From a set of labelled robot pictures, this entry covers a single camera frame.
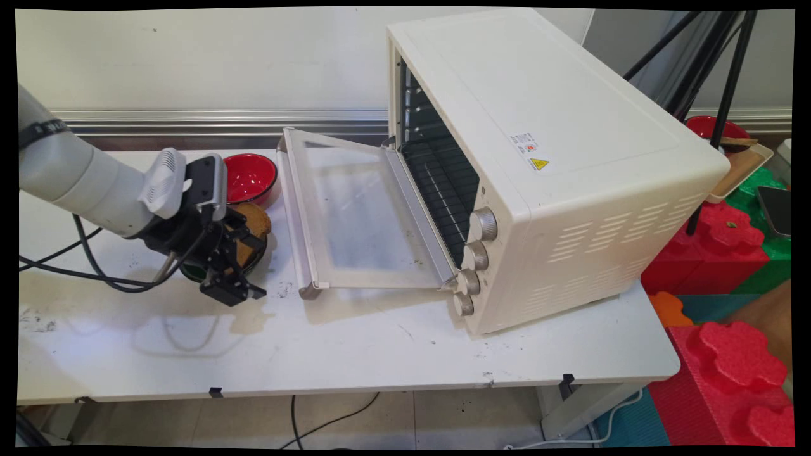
table leg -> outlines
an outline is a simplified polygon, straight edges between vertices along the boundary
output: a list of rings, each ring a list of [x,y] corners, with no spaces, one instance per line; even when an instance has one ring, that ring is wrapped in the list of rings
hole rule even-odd
[[[565,439],[646,385],[647,382],[580,385],[565,401],[556,400],[557,386],[539,386],[543,435],[546,440]]]

red foam block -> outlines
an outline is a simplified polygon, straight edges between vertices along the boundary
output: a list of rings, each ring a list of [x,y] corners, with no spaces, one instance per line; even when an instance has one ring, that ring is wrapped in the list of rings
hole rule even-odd
[[[681,370],[648,385],[673,445],[794,446],[783,363],[743,322],[666,328]]]
[[[686,233],[687,222],[642,272],[642,286],[650,295],[676,288],[702,263],[702,255]]]
[[[769,262],[764,235],[749,224],[749,215],[726,203],[704,203],[696,233],[689,236],[702,262],[674,295],[726,295]]]

sticker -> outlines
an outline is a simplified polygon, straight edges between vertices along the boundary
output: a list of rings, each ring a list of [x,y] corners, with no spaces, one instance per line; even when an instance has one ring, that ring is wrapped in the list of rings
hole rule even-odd
[[[540,171],[549,164],[548,160],[544,160],[544,158],[548,157],[543,157],[538,141],[535,140],[531,133],[513,135],[509,139],[532,170]]]
[[[540,171],[541,169],[543,169],[543,167],[544,167],[544,166],[546,166],[546,165],[548,165],[548,164],[549,164],[549,162],[548,162],[548,161],[546,161],[546,160],[539,160],[539,159],[537,159],[537,158],[531,158],[530,160],[532,160],[532,164],[533,164],[533,165],[535,165],[535,168],[536,168],[538,171]]]

toaster oven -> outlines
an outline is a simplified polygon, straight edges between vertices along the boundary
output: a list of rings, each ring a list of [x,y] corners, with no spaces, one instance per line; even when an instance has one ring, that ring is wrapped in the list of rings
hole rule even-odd
[[[531,8],[390,25],[388,79],[383,146],[279,143],[304,299],[435,289],[472,333],[548,316],[627,290],[729,170]]]

bread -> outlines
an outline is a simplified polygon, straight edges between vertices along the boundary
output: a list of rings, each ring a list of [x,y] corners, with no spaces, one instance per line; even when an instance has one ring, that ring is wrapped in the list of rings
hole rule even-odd
[[[248,230],[257,238],[264,239],[270,233],[270,217],[261,207],[253,203],[242,203],[234,210],[245,216]],[[237,262],[240,266],[244,268],[247,265],[252,253],[252,248],[242,241],[237,241]]]

